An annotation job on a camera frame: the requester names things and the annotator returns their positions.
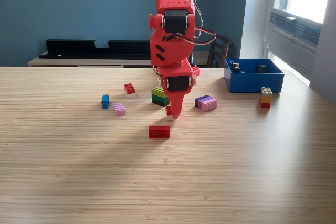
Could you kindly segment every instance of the red robot arm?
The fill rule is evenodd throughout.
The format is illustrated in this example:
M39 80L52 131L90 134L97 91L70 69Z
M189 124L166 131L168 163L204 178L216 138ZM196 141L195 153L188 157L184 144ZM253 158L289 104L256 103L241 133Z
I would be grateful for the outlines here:
M180 116L184 96L191 92L196 80L187 58L197 44L195 31L205 30L196 26L195 5L199 11L194 0L156 0L158 14L150 15L150 30L155 28L151 37L152 66L157 66L174 119ZM207 43L216 39L213 35Z

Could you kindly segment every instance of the blue plastic bin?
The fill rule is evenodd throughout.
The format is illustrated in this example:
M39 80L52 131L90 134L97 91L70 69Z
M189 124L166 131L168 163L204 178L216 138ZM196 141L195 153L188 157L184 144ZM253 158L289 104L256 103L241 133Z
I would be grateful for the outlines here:
M239 63L244 73L233 73L230 61ZM256 73L257 65L267 65L268 73ZM262 87L271 88L273 93L280 93L285 74L268 59L226 59L224 79L230 92L260 93Z

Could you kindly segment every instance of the pink lego brick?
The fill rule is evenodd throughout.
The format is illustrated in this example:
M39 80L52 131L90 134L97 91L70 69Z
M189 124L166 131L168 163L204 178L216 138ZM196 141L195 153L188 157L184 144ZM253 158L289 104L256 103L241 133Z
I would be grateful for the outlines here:
M201 103L201 110L210 111L218 106L218 101L214 98Z
M117 116L125 115L125 109L121 103L115 103L113 108Z
M202 103L203 103L203 102L206 102L206 101L208 101L208 100L211 100L211 99L213 99L213 97L206 97L206 98L203 98L203 99L199 100L198 103L197 103L197 107L198 107L199 109L201 109L201 107L202 107Z

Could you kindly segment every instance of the stack of lego bricks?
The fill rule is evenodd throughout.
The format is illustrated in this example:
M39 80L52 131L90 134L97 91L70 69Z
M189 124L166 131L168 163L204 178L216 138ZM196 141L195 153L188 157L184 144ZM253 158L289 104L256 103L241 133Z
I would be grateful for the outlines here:
M166 107L169 105L168 97L164 94L162 88L156 87L152 89L152 103L161 107Z
M260 106L265 109L269 109L271 107L272 102L272 91L271 88L261 88L261 96L260 96Z
M210 111L218 106L218 101L208 95L195 99L195 107L202 111Z

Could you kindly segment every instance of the blue wall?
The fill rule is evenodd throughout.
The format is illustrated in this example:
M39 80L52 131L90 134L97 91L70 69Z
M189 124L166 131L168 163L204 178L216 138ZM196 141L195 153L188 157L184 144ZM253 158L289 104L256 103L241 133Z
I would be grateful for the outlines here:
M205 28L228 37L231 35L228 29L241 27L242 31L239 17L244 20L244 13L232 14L230 9L240 12L245 1L224 4L228 17L223 19L222 9L216 8L222 1L197 1ZM46 39L96 39L98 47L107 46L107 41L113 39L149 39L149 13L156 13L155 0L0 0L0 66L26 66L46 50ZM239 42L239 32L232 35Z
M246 0L215 0L215 30L233 41L233 53L237 57L242 43L245 6Z

